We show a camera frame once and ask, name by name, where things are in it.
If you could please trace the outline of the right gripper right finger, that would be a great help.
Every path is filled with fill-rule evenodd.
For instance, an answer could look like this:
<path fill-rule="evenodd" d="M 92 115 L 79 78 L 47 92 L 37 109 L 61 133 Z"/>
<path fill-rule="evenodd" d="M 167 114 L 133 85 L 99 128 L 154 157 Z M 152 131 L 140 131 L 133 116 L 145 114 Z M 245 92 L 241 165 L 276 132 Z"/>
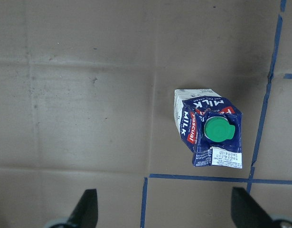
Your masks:
<path fill-rule="evenodd" d="M 275 228 L 272 218 L 241 187 L 233 187 L 231 218 L 237 228 Z"/>

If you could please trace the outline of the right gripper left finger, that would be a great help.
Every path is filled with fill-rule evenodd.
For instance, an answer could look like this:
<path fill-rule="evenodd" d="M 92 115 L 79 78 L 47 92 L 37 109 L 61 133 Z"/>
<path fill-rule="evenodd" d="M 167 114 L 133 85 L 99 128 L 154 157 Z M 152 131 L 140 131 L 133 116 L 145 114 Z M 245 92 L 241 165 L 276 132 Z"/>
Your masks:
<path fill-rule="evenodd" d="M 85 190 L 79 202 L 64 224 L 65 228 L 95 228 L 98 222 L 98 198 L 96 189 Z"/>

